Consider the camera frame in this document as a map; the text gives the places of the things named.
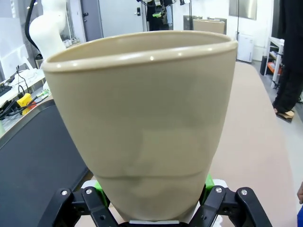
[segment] ceramic pot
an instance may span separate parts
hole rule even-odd
[[[103,38],[43,70],[84,162],[125,220],[181,219],[202,192],[237,42],[199,31]]]

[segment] screw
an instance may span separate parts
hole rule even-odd
[[[241,191],[241,194],[242,194],[242,195],[247,195],[247,191],[243,189],[243,190]]]
[[[221,193],[221,192],[222,192],[222,188],[219,188],[219,187],[216,188],[216,192],[217,192],[217,193]]]
[[[93,191],[91,189],[86,190],[86,194],[91,194]]]

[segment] person's leg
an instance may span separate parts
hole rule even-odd
[[[291,111],[297,103],[303,89],[303,73],[290,70],[289,79],[286,83],[275,108],[280,113]]]
[[[276,99],[273,102],[273,107],[276,108],[276,106],[279,105],[279,101],[284,93],[285,87],[287,85],[287,82],[289,80],[290,76],[290,69],[286,66],[283,67],[283,72],[282,75],[280,76],[280,81],[279,81],[279,89],[277,92]]]

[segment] door frame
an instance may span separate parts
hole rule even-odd
[[[85,27],[85,21],[84,21],[84,11],[83,11],[83,0],[80,0],[80,5],[81,5],[81,11],[82,11],[82,23],[83,23],[83,27],[84,27],[84,35],[85,35],[85,38],[86,38],[86,41],[88,41],[87,39],[87,31],[86,31],[86,27]],[[90,0],[90,1],[96,1],[97,4],[98,4],[98,17],[99,17],[99,22],[100,22],[100,30],[101,30],[101,38],[103,38],[103,29],[102,29],[102,19],[101,19],[101,12],[100,12],[100,3],[99,3],[99,0]]]

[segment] orange object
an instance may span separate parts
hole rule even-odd
[[[268,66],[268,68],[270,69],[270,71],[272,72],[272,73],[275,73],[275,67],[276,67],[276,65],[273,63],[273,62],[269,62],[268,64],[267,64],[267,66]],[[281,73],[282,73],[282,68],[281,68],[281,66],[279,67],[279,71],[278,71],[278,75],[281,75]]]

